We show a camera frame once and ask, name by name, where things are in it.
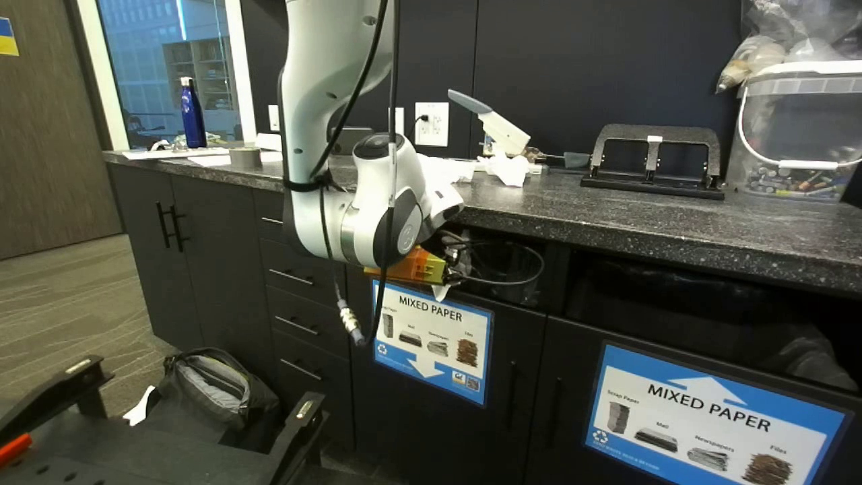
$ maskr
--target gray floor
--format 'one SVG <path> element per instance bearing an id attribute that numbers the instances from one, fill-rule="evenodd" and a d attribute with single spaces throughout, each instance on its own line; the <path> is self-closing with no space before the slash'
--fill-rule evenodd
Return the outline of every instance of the gray floor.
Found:
<path id="1" fill-rule="evenodd" d="M 0 401 L 16 401 L 81 355 L 116 375 L 110 414 L 136 405 L 171 352 L 148 313 L 128 237 L 0 261 Z"/>

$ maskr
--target cabinet handle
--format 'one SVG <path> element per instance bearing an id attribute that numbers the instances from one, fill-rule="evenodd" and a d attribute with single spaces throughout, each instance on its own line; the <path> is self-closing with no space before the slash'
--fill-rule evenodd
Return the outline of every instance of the cabinet handle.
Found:
<path id="1" fill-rule="evenodd" d="M 306 332 L 306 335 L 310 335 L 310 336 L 318 336 L 322 332 L 318 330 L 310 330 L 310 327 L 303 327 L 299 320 L 291 320 L 291 319 L 284 319 L 284 316 L 273 316 L 277 324 L 287 324 L 287 327 L 291 327 L 291 330 L 299 330 L 299 332 Z"/>
<path id="2" fill-rule="evenodd" d="M 545 448 L 551 448 L 556 443 L 556 436 L 559 436 L 560 398 L 564 398 L 564 382 L 559 378 L 556 381 L 556 392 L 551 396 Z"/>
<path id="3" fill-rule="evenodd" d="M 318 373 L 310 373 L 310 369 L 306 369 L 306 366 L 299 366 L 299 363 L 295 363 L 295 361 L 289 361 L 289 358 L 277 358 L 277 361 L 287 363 L 289 369 L 295 369 L 295 373 L 316 381 L 316 382 L 323 382 L 323 375 L 318 375 Z"/>
<path id="4" fill-rule="evenodd" d="M 508 394 L 508 429 L 514 423 L 514 396 L 518 396 L 518 361 L 509 361 L 509 394 Z"/>
<path id="5" fill-rule="evenodd" d="M 174 235 L 178 237 L 178 251 L 187 254 L 187 239 L 192 237 L 184 237 L 184 226 L 180 226 L 180 219 L 187 219 L 176 204 L 171 204 L 171 220 L 174 220 Z"/>
<path id="6" fill-rule="evenodd" d="M 161 226 L 161 243 L 166 243 L 166 249 L 171 249 L 171 235 L 168 235 L 168 224 L 166 224 L 168 210 L 161 208 L 161 203 L 157 203 L 157 215 L 159 215 L 159 226 Z"/>
<path id="7" fill-rule="evenodd" d="M 280 219 L 268 219 L 268 215 L 263 215 L 263 224 L 287 226 L 287 220 L 280 220 Z"/>
<path id="8" fill-rule="evenodd" d="M 291 276 L 291 273 L 284 273 L 284 269 L 275 269 L 275 266 L 269 266 L 269 276 L 277 276 L 284 281 L 295 281 L 299 285 L 316 289 L 316 284 L 310 277 L 299 277 L 299 276 Z"/>

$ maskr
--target black granite countertop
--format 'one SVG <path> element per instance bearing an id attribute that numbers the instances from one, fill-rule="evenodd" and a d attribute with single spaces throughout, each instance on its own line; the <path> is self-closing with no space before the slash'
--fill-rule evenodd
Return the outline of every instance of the black granite countertop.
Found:
<path id="1" fill-rule="evenodd" d="M 128 161 L 122 169 L 176 175 L 284 191 L 280 165 L 263 169 L 199 167 L 180 158 Z M 522 189 L 477 172 L 458 185 L 465 226 L 512 231 L 610 254 L 673 261 L 723 276 L 862 296 L 862 210 L 838 203 L 804 203 L 727 195 L 726 203 L 637 191 L 583 189 L 576 172 L 548 169 Z"/>

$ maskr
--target box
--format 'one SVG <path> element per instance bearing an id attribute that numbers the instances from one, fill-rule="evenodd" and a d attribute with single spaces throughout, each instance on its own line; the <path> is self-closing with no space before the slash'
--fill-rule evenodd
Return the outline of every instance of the box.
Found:
<path id="1" fill-rule="evenodd" d="M 862 63 L 784 63 L 742 91 L 727 184 L 745 195 L 840 200 L 862 161 Z"/>

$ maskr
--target robotic arm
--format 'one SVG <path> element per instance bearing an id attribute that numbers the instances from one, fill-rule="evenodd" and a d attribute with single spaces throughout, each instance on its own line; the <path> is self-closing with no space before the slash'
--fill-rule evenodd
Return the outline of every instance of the robotic arm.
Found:
<path id="1" fill-rule="evenodd" d="M 411 140 L 372 136 L 358 142 L 354 148 L 357 195 L 318 184 L 316 172 L 330 145 L 330 118 L 357 91 L 376 37 L 380 37 L 377 53 L 361 91 L 376 88 L 395 67 L 395 0 L 287 2 L 291 35 L 280 98 L 291 224 L 303 245 L 323 260 L 364 266 L 401 260 L 461 204 L 461 198 L 452 200 L 448 191 L 430 189 Z"/>

